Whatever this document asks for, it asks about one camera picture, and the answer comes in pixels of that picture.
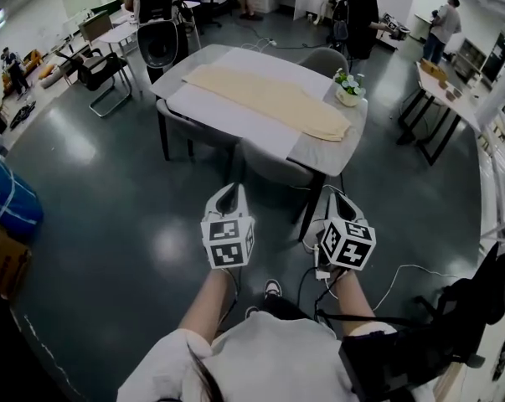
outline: shoe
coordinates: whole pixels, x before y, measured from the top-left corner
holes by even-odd
[[[255,13],[254,15],[248,15],[247,19],[249,19],[250,21],[261,21],[263,20],[263,17]]]
[[[282,288],[280,283],[274,279],[269,279],[265,282],[265,298],[267,295],[282,296]]]
[[[255,306],[248,307],[246,309],[246,312],[245,312],[245,319],[249,318],[250,314],[252,314],[253,312],[258,312],[259,310],[260,309],[258,307],[255,307]]]

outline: blue bag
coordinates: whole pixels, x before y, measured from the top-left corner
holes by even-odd
[[[31,235],[43,215],[36,193],[0,155],[0,224],[13,235]]]

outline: gray floor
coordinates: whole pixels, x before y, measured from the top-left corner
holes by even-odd
[[[222,19],[221,29],[206,28],[203,45],[257,41],[234,19]],[[247,25],[272,36],[279,47],[320,44],[327,34],[276,13]],[[311,50],[266,52],[298,61]],[[359,275],[372,306],[399,265],[451,272],[477,263],[481,200],[471,130],[459,126],[434,167],[412,146],[395,145],[399,105],[417,87],[413,61],[420,52],[413,41],[394,54],[380,47],[373,51],[366,72],[368,122],[343,171],[349,197],[377,232],[377,248]],[[186,142],[171,134],[172,161],[164,161],[155,98],[147,91],[139,55],[131,56],[145,83],[142,98],[136,93],[134,101],[101,120],[88,108],[95,93],[75,84],[43,111],[8,156],[13,170],[39,194],[45,212],[14,310],[43,365],[72,399],[80,398],[65,385],[23,316],[87,399],[110,401],[147,350],[178,325],[209,271],[199,222],[207,199],[222,186],[225,155],[196,146],[191,162]],[[430,127],[435,112],[430,111]],[[239,172],[237,157],[234,179]],[[330,182],[339,186],[338,179]],[[299,226],[290,223],[304,192],[254,174],[245,187],[257,222],[256,245],[228,326],[242,319],[269,277],[294,300],[302,272],[312,265],[296,242]],[[324,189],[317,216],[326,199]],[[410,298],[432,298],[447,282],[403,270],[378,313],[424,318]],[[311,277],[305,283],[302,306],[309,314],[323,287]],[[334,300],[329,297],[325,307],[333,311]]]

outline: white shirt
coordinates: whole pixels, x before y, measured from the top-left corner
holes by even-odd
[[[355,334],[376,331],[394,329],[371,322]],[[203,400],[190,347],[228,402],[358,402],[338,356],[340,344],[334,332],[312,320],[282,321],[266,312],[252,313],[212,347],[198,334],[178,329],[150,350],[118,390],[117,401]],[[416,402],[435,400],[429,384],[413,395]]]
[[[441,25],[436,25],[430,32],[443,44],[447,44],[453,34],[461,32],[461,17],[450,4],[445,4],[440,8],[438,17],[440,17]]]

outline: black and white pattern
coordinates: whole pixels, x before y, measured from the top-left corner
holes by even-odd
[[[330,223],[330,226],[328,227],[327,234],[325,235],[324,241],[323,241],[323,248],[325,249],[328,257],[332,258],[334,256],[334,252],[336,251],[336,248],[338,247],[338,243],[342,239],[342,236],[336,229],[336,226],[334,224]]]
[[[244,262],[240,243],[212,245],[211,253],[215,266],[236,265]]]
[[[209,226],[209,241],[227,240],[239,238],[239,224],[237,220],[213,222]]]
[[[371,234],[369,233],[369,228],[367,226],[362,226],[361,224],[353,224],[346,221],[345,229],[347,231],[347,235],[363,238],[365,240],[371,240]]]
[[[345,244],[339,252],[337,262],[360,267],[368,255],[369,249],[371,249],[370,245],[353,240],[345,240]]]
[[[254,231],[252,230],[252,225],[249,227],[249,232],[246,233],[246,255],[250,257],[250,252],[254,246]]]

